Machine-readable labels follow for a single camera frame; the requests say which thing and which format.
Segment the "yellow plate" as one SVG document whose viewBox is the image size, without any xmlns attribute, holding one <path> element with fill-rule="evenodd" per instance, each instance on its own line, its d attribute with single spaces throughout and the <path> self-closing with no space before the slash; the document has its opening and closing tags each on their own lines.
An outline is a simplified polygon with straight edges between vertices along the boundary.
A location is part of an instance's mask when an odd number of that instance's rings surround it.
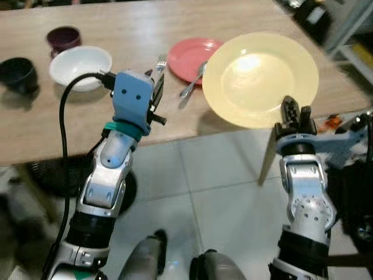
<svg viewBox="0 0 373 280">
<path fill-rule="evenodd" d="M 203 96 L 222 120 L 242 128 L 269 128 L 281 120 L 290 96 L 303 107 L 319 90 L 319 68 L 301 43 L 260 31 L 240 35 L 208 59 Z"/>
</svg>

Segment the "silver fork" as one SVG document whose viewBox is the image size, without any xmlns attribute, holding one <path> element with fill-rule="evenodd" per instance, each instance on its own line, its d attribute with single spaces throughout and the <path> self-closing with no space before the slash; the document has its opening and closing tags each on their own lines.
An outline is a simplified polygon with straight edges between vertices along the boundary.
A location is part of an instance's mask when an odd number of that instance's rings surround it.
<svg viewBox="0 0 373 280">
<path fill-rule="evenodd" d="M 157 58 L 156 65 L 151 72 L 151 78 L 156 81 L 163 76 L 163 72 L 167 66 L 167 54 L 160 54 Z"/>
</svg>

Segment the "silver spoon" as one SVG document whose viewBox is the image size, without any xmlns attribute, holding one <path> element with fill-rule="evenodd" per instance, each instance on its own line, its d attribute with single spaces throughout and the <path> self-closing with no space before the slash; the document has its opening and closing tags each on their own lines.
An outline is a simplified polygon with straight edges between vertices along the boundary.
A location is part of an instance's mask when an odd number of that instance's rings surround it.
<svg viewBox="0 0 373 280">
<path fill-rule="evenodd" d="M 203 73 L 205 73 L 206 68 L 207 68 L 207 61 L 203 61 L 203 63 L 200 64 L 199 67 L 197 67 L 196 77 L 192 80 L 192 82 L 189 83 L 188 86 L 186 86 L 181 91 L 181 93 L 179 93 L 179 97 L 181 99 L 186 99 L 187 96 L 189 96 L 189 94 L 192 93 L 197 81 L 203 76 Z"/>
</svg>

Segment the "pink plate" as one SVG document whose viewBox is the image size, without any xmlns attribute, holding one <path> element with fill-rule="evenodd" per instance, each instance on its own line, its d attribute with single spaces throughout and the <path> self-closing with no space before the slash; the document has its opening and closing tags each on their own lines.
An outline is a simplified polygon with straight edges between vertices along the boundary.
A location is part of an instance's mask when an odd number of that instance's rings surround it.
<svg viewBox="0 0 373 280">
<path fill-rule="evenodd" d="M 168 67 L 188 85 L 198 76 L 199 67 L 208 63 L 223 45 L 224 41 L 204 37 L 183 39 L 168 51 Z"/>
</svg>

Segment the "white bowl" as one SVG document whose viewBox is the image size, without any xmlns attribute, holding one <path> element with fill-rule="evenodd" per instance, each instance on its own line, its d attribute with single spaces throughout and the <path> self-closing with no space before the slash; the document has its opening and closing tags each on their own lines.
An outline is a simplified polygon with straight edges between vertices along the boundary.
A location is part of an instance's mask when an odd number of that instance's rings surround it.
<svg viewBox="0 0 373 280">
<path fill-rule="evenodd" d="M 112 56 L 98 46 L 81 45 L 67 49 L 54 57 L 48 72 L 54 82 L 68 86 L 75 78 L 85 73 L 108 72 Z"/>
</svg>

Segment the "grey metal shelf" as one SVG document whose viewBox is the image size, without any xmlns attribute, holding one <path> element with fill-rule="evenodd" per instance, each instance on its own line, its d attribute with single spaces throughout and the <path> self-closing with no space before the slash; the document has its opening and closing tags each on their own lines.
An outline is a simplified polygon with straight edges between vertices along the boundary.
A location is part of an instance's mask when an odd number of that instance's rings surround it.
<svg viewBox="0 0 373 280">
<path fill-rule="evenodd" d="M 353 50 L 353 35 L 372 24 L 373 0 L 325 0 L 332 24 L 324 42 L 331 58 L 341 57 L 373 85 L 373 70 Z"/>
</svg>

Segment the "black round table base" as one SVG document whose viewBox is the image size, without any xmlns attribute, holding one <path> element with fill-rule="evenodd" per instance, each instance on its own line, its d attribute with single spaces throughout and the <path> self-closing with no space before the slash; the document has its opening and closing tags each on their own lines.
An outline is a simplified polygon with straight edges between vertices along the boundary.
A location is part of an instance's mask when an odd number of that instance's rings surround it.
<svg viewBox="0 0 373 280">
<path fill-rule="evenodd" d="M 68 160 L 69 176 L 72 186 L 81 187 L 88 175 L 93 171 L 93 160 L 91 156 L 73 156 Z M 61 158 L 33 161 L 27 163 L 30 178 L 42 190 L 55 197 L 77 197 L 77 190 L 66 185 L 64 176 L 63 160 Z M 123 205 L 120 213 L 125 213 L 138 194 L 138 182 L 134 173 L 131 171 L 125 178 L 126 190 L 123 199 Z"/>
</svg>

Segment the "purple mug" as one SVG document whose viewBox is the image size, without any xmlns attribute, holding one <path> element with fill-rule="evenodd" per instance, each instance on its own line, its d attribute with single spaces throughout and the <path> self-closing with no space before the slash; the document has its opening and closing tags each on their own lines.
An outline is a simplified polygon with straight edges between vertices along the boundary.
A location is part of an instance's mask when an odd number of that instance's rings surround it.
<svg viewBox="0 0 373 280">
<path fill-rule="evenodd" d="M 82 35 L 75 26 L 61 26 L 46 34 L 46 42 L 51 47 L 50 57 L 55 58 L 67 49 L 81 46 Z"/>
</svg>

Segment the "black bag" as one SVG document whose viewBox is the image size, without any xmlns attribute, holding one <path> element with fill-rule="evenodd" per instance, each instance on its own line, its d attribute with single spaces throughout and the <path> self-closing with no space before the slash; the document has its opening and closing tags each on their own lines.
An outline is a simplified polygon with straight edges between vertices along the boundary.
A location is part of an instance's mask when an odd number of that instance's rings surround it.
<svg viewBox="0 0 373 280">
<path fill-rule="evenodd" d="M 309 37 L 323 45 L 332 24 L 324 3 L 318 0 L 288 0 L 293 9 L 293 19 Z"/>
</svg>

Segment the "black mug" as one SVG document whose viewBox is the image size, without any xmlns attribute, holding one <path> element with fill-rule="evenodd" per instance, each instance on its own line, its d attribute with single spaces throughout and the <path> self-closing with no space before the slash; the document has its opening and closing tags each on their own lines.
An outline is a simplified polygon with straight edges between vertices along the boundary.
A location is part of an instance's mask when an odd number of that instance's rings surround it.
<svg viewBox="0 0 373 280">
<path fill-rule="evenodd" d="M 0 63 L 0 83 L 8 90 L 24 95 L 39 88 L 37 71 L 27 58 L 10 58 Z"/>
</svg>

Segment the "grey left robot leg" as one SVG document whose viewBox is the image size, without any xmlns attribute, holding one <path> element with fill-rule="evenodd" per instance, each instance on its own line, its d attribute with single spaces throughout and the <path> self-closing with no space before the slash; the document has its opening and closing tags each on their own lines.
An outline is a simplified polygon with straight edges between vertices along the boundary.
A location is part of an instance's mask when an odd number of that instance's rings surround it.
<svg viewBox="0 0 373 280">
<path fill-rule="evenodd" d="M 146 236 L 131 251 L 119 280 L 157 280 L 166 266 L 167 245 L 168 236 L 164 229 Z"/>
</svg>

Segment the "grey robot leg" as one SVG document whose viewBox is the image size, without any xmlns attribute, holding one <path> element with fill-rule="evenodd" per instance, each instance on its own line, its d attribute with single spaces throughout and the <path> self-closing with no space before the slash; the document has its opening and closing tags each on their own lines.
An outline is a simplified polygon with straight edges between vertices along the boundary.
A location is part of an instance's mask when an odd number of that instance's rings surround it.
<svg viewBox="0 0 373 280">
<path fill-rule="evenodd" d="M 166 266 L 167 245 L 168 236 L 164 229 L 146 236 L 131 251 L 119 280 L 157 280 Z"/>
<path fill-rule="evenodd" d="M 229 256 L 207 250 L 190 262 L 189 280 L 247 280 Z"/>
</svg>

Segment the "grey right robot leg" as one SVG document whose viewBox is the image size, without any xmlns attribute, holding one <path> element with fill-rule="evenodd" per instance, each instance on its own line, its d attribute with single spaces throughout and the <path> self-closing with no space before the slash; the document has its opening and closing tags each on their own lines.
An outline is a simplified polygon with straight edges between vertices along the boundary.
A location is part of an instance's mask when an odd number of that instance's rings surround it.
<svg viewBox="0 0 373 280">
<path fill-rule="evenodd" d="M 247 280 L 229 256 L 207 250 L 190 262 L 189 280 Z"/>
</svg>

